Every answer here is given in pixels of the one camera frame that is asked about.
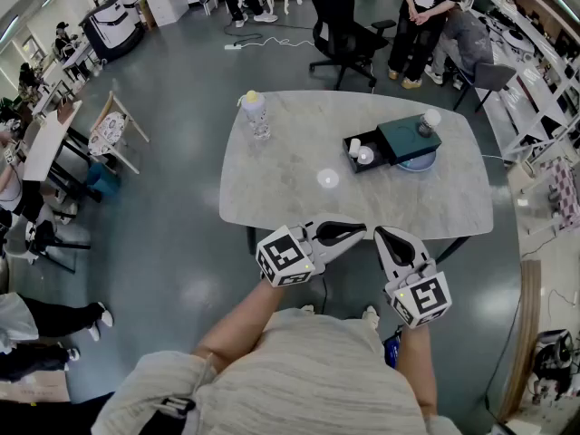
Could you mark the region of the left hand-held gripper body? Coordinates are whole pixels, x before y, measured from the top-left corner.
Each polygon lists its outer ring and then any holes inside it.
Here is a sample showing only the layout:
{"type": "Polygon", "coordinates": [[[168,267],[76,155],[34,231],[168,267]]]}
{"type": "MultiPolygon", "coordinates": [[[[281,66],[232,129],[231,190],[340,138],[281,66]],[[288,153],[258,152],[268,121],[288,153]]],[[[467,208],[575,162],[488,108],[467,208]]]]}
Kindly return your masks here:
{"type": "Polygon", "coordinates": [[[283,225],[257,243],[256,262],[272,287],[306,283],[325,272],[322,243],[318,240],[322,225],[283,225]]]}

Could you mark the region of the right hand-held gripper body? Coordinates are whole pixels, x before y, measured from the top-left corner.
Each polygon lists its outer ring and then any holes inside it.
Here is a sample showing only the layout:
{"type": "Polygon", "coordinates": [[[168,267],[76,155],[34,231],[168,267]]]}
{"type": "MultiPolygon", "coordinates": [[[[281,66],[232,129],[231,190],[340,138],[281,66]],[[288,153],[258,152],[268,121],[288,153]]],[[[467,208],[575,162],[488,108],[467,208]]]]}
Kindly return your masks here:
{"type": "Polygon", "coordinates": [[[443,316],[452,305],[446,276],[437,270],[433,260],[390,280],[385,293],[389,305],[410,329],[443,316]]]}

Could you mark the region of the black drawer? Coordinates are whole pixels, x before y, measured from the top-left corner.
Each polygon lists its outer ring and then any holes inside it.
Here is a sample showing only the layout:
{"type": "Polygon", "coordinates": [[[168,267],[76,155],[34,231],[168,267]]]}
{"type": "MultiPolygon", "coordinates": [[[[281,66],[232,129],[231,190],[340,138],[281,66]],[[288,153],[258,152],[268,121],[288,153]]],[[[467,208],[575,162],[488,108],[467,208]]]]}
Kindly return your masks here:
{"type": "Polygon", "coordinates": [[[380,166],[391,165],[392,150],[379,129],[359,133],[357,135],[343,139],[343,149],[350,163],[350,166],[355,174],[364,172],[366,170],[374,169],[380,166]],[[349,153],[349,144],[352,138],[358,138],[361,141],[361,146],[367,146],[374,152],[374,160],[371,164],[362,166],[357,163],[357,159],[352,158],[349,153]]]}

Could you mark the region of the person's left forearm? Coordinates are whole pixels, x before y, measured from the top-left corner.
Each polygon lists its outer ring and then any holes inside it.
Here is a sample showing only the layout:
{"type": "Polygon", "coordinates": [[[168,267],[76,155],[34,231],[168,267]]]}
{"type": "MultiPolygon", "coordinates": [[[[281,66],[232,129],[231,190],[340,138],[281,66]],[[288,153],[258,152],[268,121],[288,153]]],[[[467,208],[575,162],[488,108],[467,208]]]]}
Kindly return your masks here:
{"type": "Polygon", "coordinates": [[[229,314],[201,339],[193,355],[209,359],[217,372],[251,353],[277,310],[285,289],[263,279],[229,314]]]}

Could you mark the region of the dark green box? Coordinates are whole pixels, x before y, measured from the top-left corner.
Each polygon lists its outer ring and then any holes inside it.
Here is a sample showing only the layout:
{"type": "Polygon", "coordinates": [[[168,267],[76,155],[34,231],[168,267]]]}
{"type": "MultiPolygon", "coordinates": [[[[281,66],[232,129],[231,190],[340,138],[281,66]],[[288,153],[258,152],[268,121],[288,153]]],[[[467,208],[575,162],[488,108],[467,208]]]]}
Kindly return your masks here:
{"type": "Polygon", "coordinates": [[[421,115],[410,116],[395,121],[379,124],[379,129],[392,150],[391,165],[419,157],[441,145],[437,132],[428,137],[422,137],[417,131],[421,115]]]}

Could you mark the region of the blue bag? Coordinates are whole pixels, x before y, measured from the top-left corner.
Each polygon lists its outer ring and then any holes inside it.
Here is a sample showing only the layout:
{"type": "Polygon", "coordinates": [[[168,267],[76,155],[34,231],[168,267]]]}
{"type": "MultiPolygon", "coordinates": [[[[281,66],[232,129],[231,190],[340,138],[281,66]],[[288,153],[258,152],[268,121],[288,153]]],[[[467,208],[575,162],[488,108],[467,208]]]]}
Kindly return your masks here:
{"type": "Polygon", "coordinates": [[[398,326],[393,335],[388,337],[382,344],[384,348],[385,363],[391,368],[395,368],[398,362],[402,326],[398,326]]]}

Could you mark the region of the wooden plank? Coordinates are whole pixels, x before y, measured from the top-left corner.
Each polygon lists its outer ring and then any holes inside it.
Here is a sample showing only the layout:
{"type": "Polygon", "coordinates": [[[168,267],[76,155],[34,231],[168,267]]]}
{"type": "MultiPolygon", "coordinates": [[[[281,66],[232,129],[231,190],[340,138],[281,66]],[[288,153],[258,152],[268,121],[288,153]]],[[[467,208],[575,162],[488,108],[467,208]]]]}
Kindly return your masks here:
{"type": "Polygon", "coordinates": [[[507,421],[518,411],[532,371],[541,307],[541,262],[521,262],[521,302],[515,358],[498,418],[507,421]]]}

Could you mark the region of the clear bottle with yellow lid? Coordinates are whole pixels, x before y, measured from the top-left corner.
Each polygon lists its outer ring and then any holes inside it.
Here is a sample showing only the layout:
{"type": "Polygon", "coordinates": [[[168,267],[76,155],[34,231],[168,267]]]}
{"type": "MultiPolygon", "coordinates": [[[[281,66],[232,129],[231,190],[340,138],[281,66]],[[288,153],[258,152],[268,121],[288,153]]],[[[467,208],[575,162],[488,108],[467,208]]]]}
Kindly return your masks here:
{"type": "Polygon", "coordinates": [[[261,92],[247,91],[238,101],[237,106],[245,114],[254,137],[258,140],[270,138],[270,128],[267,120],[266,97],[261,92]]]}

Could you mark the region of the black and grey equipment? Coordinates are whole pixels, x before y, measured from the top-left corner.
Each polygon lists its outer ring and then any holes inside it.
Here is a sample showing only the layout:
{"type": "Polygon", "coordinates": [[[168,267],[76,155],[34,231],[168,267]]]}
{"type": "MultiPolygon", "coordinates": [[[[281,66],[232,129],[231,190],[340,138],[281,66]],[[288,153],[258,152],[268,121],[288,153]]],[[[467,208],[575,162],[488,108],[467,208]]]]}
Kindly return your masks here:
{"type": "Polygon", "coordinates": [[[556,401],[569,389],[572,383],[572,353],[574,350],[572,335],[567,329],[556,329],[538,334],[537,351],[532,373],[536,376],[532,403],[539,405],[547,396],[550,382],[555,384],[556,401]]]}

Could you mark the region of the grey chair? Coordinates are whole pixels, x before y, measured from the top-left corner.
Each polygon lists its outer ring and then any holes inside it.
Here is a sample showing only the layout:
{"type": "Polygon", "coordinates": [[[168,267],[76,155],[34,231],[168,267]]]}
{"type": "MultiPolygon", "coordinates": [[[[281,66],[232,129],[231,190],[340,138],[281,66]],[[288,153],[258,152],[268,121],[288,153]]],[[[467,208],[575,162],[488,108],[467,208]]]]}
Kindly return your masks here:
{"type": "Polygon", "coordinates": [[[457,68],[457,74],[465,82],[461,90],[461,95],[456,101],[453,110],[455,111],[462,103],[464,97],[470,89],[484,89],[487,90],[484,98],[480,101],[475,109],[478,112],[485,104],[489,95],[492,92],[502,91],[507,83],[516,75],[517,70],[505,64],[491,64],[491,63],[477,63],[473,74],[469,74],[464,70],[457,68]]]}

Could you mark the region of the teal bin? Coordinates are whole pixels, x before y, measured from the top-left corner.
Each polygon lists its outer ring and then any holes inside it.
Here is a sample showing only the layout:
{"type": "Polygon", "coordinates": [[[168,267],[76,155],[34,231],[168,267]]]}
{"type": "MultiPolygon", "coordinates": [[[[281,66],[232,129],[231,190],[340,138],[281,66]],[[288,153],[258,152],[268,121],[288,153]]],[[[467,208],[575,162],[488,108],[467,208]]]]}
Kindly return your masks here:
{"type": "Polygon", "coordinates": [[[88,169],[86,186],[88,189],[98,191],[104,196],[112,197],[118,193],[121,181],[104,164],[96,162],[88,169]]]}

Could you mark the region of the wooden chair with patterned cushion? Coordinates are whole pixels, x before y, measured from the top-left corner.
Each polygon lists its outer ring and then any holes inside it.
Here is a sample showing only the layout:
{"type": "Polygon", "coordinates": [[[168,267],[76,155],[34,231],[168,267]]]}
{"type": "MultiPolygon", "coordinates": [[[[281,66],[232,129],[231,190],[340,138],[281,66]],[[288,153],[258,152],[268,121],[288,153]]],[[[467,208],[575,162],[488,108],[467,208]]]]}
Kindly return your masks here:
{"type": "Polygon", "coordinates": [[[89,155],[95,159],[112,155],[136,175],[139,175],[140,170],[121,151],[123,148],[129,147],[124,138],[129,127],[137,131],[146,143],[150,143],[150,137],[122,104],[115,92],[110,90],[107,101],[90,130],[88,151],[89,155]]]}

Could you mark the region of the white shelf rack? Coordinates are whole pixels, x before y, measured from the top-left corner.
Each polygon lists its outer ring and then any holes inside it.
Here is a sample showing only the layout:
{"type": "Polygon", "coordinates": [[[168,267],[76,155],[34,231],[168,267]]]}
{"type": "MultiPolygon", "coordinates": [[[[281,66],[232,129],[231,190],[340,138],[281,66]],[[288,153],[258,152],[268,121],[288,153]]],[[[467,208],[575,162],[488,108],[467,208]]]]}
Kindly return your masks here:
{"type": "Polygon", "coordinates": [[[580,126],[580,56],[569,62],[558,55],[515,0],[471,0],[469,9],[488,24],[495,63],[516,71],[498,92],[476,89],[499,156],[536,160],[580,126]]]}

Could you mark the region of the white desk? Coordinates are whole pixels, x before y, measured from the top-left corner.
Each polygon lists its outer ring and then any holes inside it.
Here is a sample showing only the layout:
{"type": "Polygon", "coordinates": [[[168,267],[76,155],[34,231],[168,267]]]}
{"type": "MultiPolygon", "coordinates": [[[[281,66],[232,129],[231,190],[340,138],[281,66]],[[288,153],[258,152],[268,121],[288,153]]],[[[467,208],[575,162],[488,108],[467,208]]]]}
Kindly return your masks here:
{"type": "Polygon", "coordinates": [[[67,141],[67,138],[71,137],[81,142],[82,135],[71,128],[73,120],[81,107],[82,101],[75,101],[72,104],[71,114],[63,123],[59,122],[57,111],[52,111],[46,116],[44,124],[40,126],[32,145],[29,147],[24,161],[23,179],[33,182],[43,182],[50,179],[58,188],[65,191],[72,198],[86,196],[96,202],[100,202],[102,197],[99,192],[89,189],[85,182],[80,182],[56,162],[57,155],[62,150],[62,147],[65,147],[77,157],[83,159],[88,166],[92,164],[86,152],[79,150],[67,141]]]}

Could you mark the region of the cardboard box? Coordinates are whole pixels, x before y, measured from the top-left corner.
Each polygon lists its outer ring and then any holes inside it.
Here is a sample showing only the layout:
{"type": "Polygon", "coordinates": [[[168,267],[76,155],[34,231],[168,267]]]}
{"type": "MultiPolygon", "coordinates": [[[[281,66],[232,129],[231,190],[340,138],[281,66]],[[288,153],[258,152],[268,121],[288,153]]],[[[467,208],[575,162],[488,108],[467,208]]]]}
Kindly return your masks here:
{"type": "Polygon", "coordinates": [[[0,401],[69,402],[65,371],[33,372],[18,382],[0,382],[0,401]]]}

